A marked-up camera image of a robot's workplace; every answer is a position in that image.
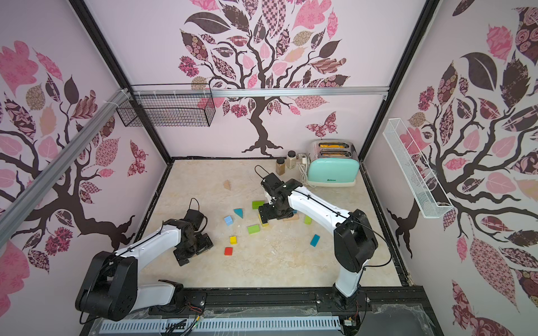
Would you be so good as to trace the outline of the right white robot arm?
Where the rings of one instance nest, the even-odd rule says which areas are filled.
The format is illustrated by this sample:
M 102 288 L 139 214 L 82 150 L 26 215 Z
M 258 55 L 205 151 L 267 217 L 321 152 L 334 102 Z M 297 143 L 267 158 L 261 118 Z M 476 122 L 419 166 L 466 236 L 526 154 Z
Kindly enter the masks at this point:
M 275 174 L 261 180 L 267 203 L 259 207 L 262 223 L 291 218 L 295 211 L 312 218 L 333 237 L 334 255 L 340 271 L 334 284 L 341 305 L 354 298 L 361 276 L 378 248 L 378 240 L 366 214 L 341 209 L 311 193 L 295 179 L 286 182 Z

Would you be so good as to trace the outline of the natural wood block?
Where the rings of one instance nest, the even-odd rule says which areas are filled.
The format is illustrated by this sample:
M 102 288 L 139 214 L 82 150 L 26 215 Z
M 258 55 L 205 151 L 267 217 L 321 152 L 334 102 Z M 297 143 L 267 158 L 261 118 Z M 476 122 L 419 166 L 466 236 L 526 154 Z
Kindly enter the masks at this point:
M 284 222 L 287 222 L 287 221 L 297 221 L 299 219 L 299 214 L 296 213 L 294 214 L 293 216 L 289 217 L 289 218 L 284 218 L 283 221 Z

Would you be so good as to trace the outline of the teal small block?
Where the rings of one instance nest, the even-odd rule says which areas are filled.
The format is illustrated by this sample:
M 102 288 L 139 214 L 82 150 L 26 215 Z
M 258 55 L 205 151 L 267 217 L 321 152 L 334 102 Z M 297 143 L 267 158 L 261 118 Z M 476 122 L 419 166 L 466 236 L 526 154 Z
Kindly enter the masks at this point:
M 310 245 L 313 246 L 313 247 L 316 247 L 319 243 L 319 240 L 320 240 L 320 236 L 319 235 L 314 235 L 312 240 L 310 241 Z

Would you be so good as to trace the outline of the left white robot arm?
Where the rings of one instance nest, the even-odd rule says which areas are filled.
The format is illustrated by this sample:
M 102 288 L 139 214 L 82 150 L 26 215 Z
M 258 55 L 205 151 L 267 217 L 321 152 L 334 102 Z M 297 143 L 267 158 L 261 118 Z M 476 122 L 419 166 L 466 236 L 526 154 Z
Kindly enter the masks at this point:
M 140 309 L 184 309 L 184 286 L 170 280 L 140 284 L 139 273 L 170 249 L 180 266 L 213 247 L 210 236 L 194 223 L 170 219 L 140 242 L 115 252 L 101 251 L 91 260 L 75 300 L 75 308 L 94 318 L 120 321 Z

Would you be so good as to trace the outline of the yellow rectangular block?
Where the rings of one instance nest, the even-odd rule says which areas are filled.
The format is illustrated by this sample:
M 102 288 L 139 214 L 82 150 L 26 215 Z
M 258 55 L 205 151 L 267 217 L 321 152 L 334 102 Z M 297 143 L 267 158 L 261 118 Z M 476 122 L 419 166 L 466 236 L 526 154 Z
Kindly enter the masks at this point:
M 262 218 L 260 216 L 259 216 L 259 221 L 260 221 L 260 224 L 261 224 L 262 228 L 265 228 L 265 227 L 269 226 L 269 223 L 263 222 Z

